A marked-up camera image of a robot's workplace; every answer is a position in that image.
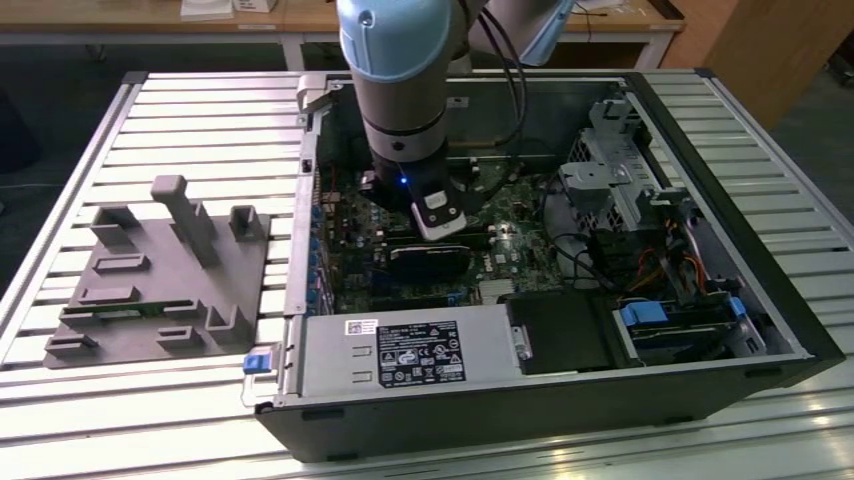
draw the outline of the aluminum slotted table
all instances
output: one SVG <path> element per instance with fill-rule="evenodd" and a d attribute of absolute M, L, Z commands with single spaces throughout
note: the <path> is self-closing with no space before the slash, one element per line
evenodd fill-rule
<path fill-rule="evenodd" d="M 850 224 L 715 79 L 688 70 L 645 78 L 850 355 Z M 289 458 L 252 418 L 242 356 L 42 368 L 45 341 L 96 241 L 86 228 L 96 207 L 126 202 L 137 218 L 165 218 L 148 196 L 162 174 L 186 177 L 188 196 L 205 201 L 210 215 L 253 204 L 273 216 L 256 341 L 281 340 L 297 79 L 287 72 L 128 75 L 0 303 L 2 478 L 569 479 L 580 472 L 587 479 L 758 479 L 854 468 L 850 360 L 700 422 L 313 465 Z M 252 391 L 265 389 L 272 393 L 275 381 Z"/>

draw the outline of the blue tab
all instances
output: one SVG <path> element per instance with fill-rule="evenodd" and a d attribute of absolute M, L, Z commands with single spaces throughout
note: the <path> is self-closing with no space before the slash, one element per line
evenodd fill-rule
<path fill-rule="evenodd" d="M 730 297 L 730 308 L 732 309 L 732 314 L 735 318 L 742 318 L 747 316 L 747 309 L 744 308 L 744 304 L 742 303 L 742 299 L 738 297 Z"/>
<path fill-rule="evenodd" d="M 627 327 L 667 322 L 667 313 L 657 302 L 629 303 L 620 308 L 619 315 Z"/>
<path fill-rule="evenodd" d="M 242 373 L 254 375 L 272 371 L 272 353 L 249 354 L 242 359 Z"/>

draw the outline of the wooden table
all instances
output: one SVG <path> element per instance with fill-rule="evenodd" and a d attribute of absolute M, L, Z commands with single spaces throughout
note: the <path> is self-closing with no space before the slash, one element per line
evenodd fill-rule
<path fill-rule="evenodd" d="M 656 68 L 673 34 L 684 28 L 684 21 L 665 18 L 648 0 L 627 0 L 623 7 L 591 13 L 605 16 L 572 15 L 560 42 L 643 44 L 635 68 Z M 283 30 L 288 69 L 304 70 L 303 44 L 339 41 L 335 4 L 323 0 L 287 0 Z"/>
<path fill-rule="evenodd" d="M 641 44 L 635 67 L 657 67 L 684 22 L 648 0 L 593 13 L 607 16 L 573 15 L 560 42 Z M 181 22 L 180 0 L 0 0 L 0 45 L 276 43 L 288 69 L 304 70 L 301 46 L 312 42 L 337 42 L 335 4 L 323 0 L 279 0 L 268 14 L 206 22 Z"/>
<path fill-rule="evenodd" d="M 0 45 L 281 44 L 285 2 L 271 13 L 182 22 L 180 0 L 0 0 Z"/>

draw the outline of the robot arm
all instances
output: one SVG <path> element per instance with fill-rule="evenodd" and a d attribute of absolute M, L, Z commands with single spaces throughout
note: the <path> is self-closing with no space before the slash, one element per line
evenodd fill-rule
<path fill-rule="evenodd" d="M 488 9 L 509 33 L 523 62 L 541 64 L 563 30 L 571 0 L 491 0 Z M 340 42 L 351 67 L 373 157 L 376 203 L 408 209 L 425 240 L 465 227 L 480 203 L 447 172 L 445 77 L 487 0 L 339 0 Z"/>

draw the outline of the power supply label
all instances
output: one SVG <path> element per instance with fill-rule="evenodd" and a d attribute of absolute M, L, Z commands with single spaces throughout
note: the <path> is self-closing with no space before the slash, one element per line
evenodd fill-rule
<path fill-rule="evenodd" d="M 465 380 L 456 322 L 376 327 L 379 384 L 412 387 Z"/>

